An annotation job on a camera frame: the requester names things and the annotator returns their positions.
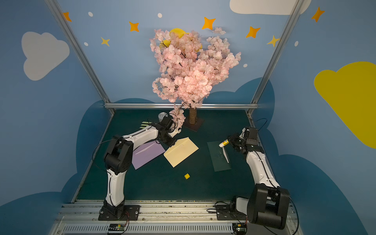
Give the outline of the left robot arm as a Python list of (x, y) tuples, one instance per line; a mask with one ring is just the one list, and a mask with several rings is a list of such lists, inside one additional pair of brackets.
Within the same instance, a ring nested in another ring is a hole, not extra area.
[(125, 175), (132, 164), (133, 152), (138, 147), (152, 141), (161, 141), (168, 146), (176, 142), (175, 136), (181, 132), (172, 116), (166, 115), (162, 121), (147, 124), (143, 129), (121, 137), (113, 137), (104, 155), (108, 176), (107, 196), (99, 212), (99, 220), (122, 220), (126, 215), (124, 204)]

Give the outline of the yellow glue stick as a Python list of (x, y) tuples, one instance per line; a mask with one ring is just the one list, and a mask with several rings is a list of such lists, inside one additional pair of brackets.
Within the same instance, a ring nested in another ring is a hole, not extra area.
[(228, 140), (225, 140), (225, 141), (223, 141), (223, 142), (221, 142), (220, 144), (219, 144), (219, 147), (220, 148), (223, 148), (224, 146), (226, 146), (226, 145), (228, 145), (229, 144), (229, 141)]

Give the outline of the cream yellow envelope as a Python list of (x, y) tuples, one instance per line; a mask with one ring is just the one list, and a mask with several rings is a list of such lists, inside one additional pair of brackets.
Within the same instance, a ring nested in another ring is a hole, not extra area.
[(176, 167), (198, 149), (199, 148), (194, 144), (194, 142), (189, 137), (186, 137), (177, 140), (175, 144), (164, 153), (164, 157), (172, 167)]

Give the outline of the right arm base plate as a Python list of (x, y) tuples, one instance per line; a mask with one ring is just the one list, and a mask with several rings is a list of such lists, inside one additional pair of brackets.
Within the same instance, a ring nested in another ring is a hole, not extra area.
[(236, 211), (232, 210), (229, 205), (225, 204), (219, 204), (215, 205), (215, 214), (217, 217), (217, 220), (239, 220), (239, 221), (245, 221), (247, 219), (247, 215)]

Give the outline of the dark green envelope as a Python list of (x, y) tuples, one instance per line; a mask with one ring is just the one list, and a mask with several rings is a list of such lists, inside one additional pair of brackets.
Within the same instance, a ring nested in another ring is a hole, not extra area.
[(232, 169), (225, 148), (220, 146), (221, 143), (221, 141), (207, 142), (215, 172)]

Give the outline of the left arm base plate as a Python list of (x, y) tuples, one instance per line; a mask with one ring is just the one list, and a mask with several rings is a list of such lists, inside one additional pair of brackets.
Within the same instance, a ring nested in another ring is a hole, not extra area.
[(123, 205), (117, 207), (106, 204), (99, 212), (99, 221), (137, 221), (140, 214), (140, 205)]

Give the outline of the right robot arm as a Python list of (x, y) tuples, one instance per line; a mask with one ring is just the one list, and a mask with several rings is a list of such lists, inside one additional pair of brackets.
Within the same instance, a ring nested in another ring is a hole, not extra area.
[(245, 155), (255, 183), (250, 198), (235, 197), (231, 202), (232, 209), (245, 214), (250, 223), (283, 230), (287, 223), (290, 194), (273, 176), (259, 143), (258, 129), (245, 127), (240, 134), (230, 136), (228, 141), (236, 151)]

